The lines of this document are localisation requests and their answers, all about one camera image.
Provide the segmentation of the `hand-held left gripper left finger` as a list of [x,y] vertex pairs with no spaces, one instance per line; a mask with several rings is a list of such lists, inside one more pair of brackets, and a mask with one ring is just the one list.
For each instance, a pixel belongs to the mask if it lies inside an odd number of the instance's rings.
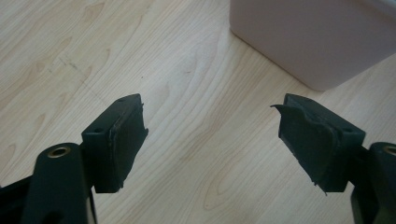
[[138,93],[116,100],[82,132],[83,154],[97,193],[123,187],[148,133]]

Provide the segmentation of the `pale pink plastic container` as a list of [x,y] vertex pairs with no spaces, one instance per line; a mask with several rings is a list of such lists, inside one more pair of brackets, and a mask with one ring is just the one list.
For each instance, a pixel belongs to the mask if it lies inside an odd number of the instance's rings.
[[396,53],[396,0],[230,0],[230,26],[317,91]]

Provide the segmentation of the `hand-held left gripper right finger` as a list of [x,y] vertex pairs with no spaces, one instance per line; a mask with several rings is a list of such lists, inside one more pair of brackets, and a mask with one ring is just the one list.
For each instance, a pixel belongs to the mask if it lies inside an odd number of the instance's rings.
[[365,131],[316,101],[288,93],[276,105],[278,137],[312,182],[325,192],[342,192],[350,180],[348,165],[359,154]]

